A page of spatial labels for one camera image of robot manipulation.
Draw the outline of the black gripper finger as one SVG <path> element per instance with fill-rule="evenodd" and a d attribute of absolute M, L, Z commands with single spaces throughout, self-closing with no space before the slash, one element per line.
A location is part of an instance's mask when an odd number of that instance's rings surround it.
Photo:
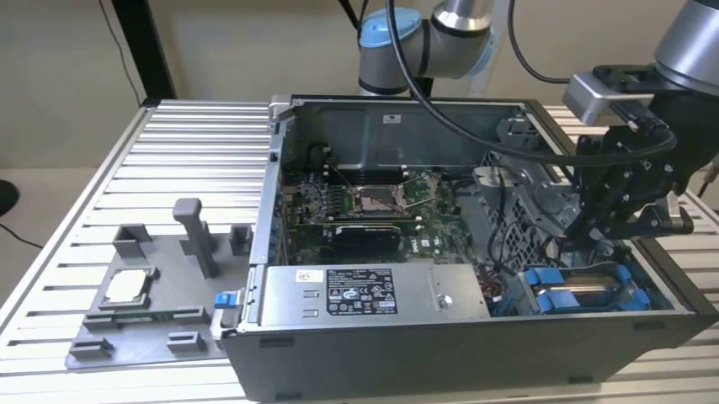
<path fill-rule="evenodd" d="M 677 197 L 665 197 L 645 206 L 639 216 L 611 221 L 602 233 L 607 238 L 658 238 L 694 232 L 694 221 Z"/>
<path fill-rule="evenodd" d="M 578 167 L 573 186 L 579 195 L 579 214 L 566 229 L 571 245 L 591 245 L 599 239 L 629 240 L 642 237 L 643 228 L 630 217 L 641 208 L 634 186 L 642 178 L 641 167 Z"/>

